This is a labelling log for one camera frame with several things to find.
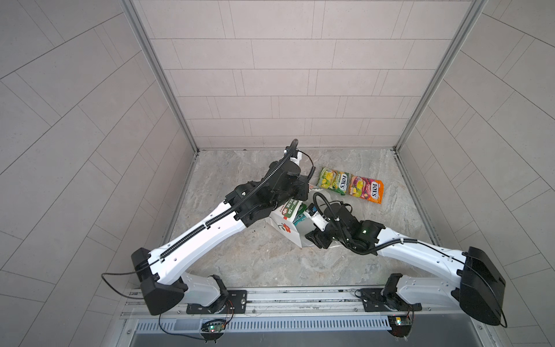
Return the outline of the white floral paper bag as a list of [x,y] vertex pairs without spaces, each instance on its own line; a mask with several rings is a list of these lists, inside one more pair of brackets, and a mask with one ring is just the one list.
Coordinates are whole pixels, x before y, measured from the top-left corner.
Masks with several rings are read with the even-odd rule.
[[281,205],[275,211],[271,212],[270,216],[267,218],[267,222],[273,228],[278,230],[283,236],[300,248],[314,247],[314,244],[304,238],[314,227],[307,217],[297,226],[293,224],[293,220],[296,218],[302,205],[309,207],[309,205],[314,202],[312,197],[315,192],[321,192],[326,199],[331,201],[329,192],[320,188],[314,188],[309,191],[309,199],[306,201],[290,199],[284,205]]

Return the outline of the orange Fox's candy bag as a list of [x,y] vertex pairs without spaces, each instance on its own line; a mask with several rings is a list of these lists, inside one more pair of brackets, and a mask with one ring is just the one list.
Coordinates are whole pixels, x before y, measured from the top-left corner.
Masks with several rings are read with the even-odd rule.
[[384,184],[380,180],[352,176],[348,193],[356,198],[381,204],[384,195]]

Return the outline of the green Fox's candy bag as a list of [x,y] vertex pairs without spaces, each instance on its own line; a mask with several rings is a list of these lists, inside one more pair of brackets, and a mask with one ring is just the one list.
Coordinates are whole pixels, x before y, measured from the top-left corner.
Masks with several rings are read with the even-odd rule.
[[324,167],[319,174],[317,186],[337,192],[340,195],[346,195],[350,181],[351,175],[349,173]]

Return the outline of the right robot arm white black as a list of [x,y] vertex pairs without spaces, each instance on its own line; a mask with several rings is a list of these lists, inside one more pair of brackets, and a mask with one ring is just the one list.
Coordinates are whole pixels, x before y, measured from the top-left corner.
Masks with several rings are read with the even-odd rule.
[[310,204],[304,215],[314,224],[305,237],[320,249],[334,241],[361,256],[390,257],[431,273],[433,280],[394,274],[382,290],[389,307],[430,303],[458,306],[471,318],[507,327],[503,311],[506,280],[485,251],[434,246],[375,221],[357,220],[345,204],[321,209]]

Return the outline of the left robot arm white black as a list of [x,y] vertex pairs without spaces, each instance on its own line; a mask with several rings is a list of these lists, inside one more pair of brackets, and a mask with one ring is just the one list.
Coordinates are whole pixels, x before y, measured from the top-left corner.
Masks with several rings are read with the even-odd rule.
[[308,193],[309,177],[302,175],[299,159],[275,161],[260,181],[238,185],[180,237],[154,250],[135,251],[131,259],[150,314],[161,315],[178,304],[221,311],[229,297],[223,280],[194,276],[187,269],[227,238],[269,217],[292,198],[305,200]]

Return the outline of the green snack packets in bag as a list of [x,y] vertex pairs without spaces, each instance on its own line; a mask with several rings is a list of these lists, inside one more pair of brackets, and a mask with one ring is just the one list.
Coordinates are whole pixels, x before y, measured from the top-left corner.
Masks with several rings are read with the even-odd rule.
[[304,214],[306,209],[307,209],[307,207],[304,206],[304,205],[302,205],[301,208],[299,209],[299,211],[296,215],[296,218],[293,220],[293,224],[295,226],[297,226],[300,222],[302,222],[306,218],[306,216]]

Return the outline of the right circuit board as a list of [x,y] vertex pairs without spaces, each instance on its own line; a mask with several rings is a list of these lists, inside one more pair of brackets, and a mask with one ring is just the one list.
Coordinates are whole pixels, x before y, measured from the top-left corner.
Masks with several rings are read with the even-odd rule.
[[388,316],[391,329],[389,333],[396,338],[406,338],[412,329],[412,320],[408,316]]

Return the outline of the circuit board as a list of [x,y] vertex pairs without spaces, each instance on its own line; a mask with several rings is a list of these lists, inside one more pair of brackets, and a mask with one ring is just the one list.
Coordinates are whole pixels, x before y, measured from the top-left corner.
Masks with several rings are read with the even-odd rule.
[[201,326],[201,333],[222,333],[227,326],[227,320],[214,319],[204,322]]
[[389,333],[396,338],[406,338],[412,329],[412,320],[408,316],[388,316],[391,329]]

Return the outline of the left circuit board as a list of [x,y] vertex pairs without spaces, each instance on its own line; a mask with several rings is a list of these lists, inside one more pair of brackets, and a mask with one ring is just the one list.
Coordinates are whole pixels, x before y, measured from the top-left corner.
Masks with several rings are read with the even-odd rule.
[[201,333],[222,333],[227,326],[227,320],[214,319],[204,322],[201,326]]

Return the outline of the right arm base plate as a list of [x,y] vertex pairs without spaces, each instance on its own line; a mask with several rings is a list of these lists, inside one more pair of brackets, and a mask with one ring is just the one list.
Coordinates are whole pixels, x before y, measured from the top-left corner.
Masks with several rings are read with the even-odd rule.
[[421,304],[408,304],[396,293],[383,294],[383,289],[359,289],[355,296],[362,301],[365,312],[419,312]]

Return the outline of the aluminium mounting rail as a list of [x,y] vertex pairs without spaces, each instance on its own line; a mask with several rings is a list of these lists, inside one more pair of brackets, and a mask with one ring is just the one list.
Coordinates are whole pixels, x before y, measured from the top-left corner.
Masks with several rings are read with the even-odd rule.
[[188,315],[188,304],[199,304],[192,299],[189,292],[177,302],[156,305],[150,309],[140,299],[136,290],[130,291],[130,300],[126,304],[124,314],[129,316],[153,317],[186,315],[192,317],[225,315],[240,317],[262,316],[339,316],[339,315],[401,315],[405,312],[365,312],[362,301],[355,296],[359,289],[383,289],[383,294],[396,293],[408,304],[421,304],[422,314],[454,314],[462,315],[464,311],[459,302],[452,296],[453,288],[435,278],[402,277],[399,282],[384,286],[313,286],[313,287],[251,287],[227,288],[228,290],[247,290],[247,305],[244,314],[233,311],[219,315]]

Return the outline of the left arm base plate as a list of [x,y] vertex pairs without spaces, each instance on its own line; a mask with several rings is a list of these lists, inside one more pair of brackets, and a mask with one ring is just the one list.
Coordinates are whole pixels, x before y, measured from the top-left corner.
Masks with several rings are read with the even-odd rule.
[[228,290],[227,295],[222,294],[208,307],[199,304],[188,304],[188,315],[219,315],[233,311],[235,314],[244,314],[247,305],[247,290]]

